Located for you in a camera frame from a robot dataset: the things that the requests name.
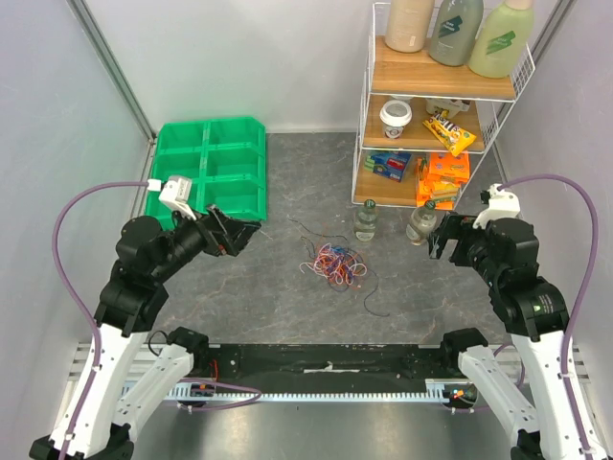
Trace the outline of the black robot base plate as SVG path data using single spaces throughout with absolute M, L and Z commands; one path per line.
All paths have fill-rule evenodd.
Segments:
M 462 375 L 444 348 L 414 344 L 212 344 L 196 356 L 189 375 L 230 381 L 335 371 L 410 380 Z

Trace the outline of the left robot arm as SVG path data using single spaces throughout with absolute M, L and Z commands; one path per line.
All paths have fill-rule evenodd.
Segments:
M 54 431 L 35 440 L 33 459 L 128 459 L 139 432 L 171 389 L 210 366 L 209 339 L 180 327 L 151 367 L 124 393 L 128 372 L 169 298 L 165 282 L 197 255 L 237 256 L 261 228 L 230 218 L 215 205 L 206 214 L 172 214 L 163 230 L 150 216 L 122 229 L 118 259 L 94 315 L 94 342 L 76 394 Z

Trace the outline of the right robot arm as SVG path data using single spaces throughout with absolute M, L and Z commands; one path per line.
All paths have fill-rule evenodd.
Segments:
M 607 458 L 564 342 L 569 311 L 559 289 L 538 274 L 533 227 L 519 218 L 500 218 L 479 228 L 474 217 L 449 213 L 428 238 L 431 258 L 440 258 L 448 241 L 456 243 L 449 261 L 473 268 L 487 285 L 533 396 L 527 399 L 500 369 L 475 328 L 443 336 L 441 370 L 453 378 L 464 375 L 476 386 L 509 437 L 511 458 Z

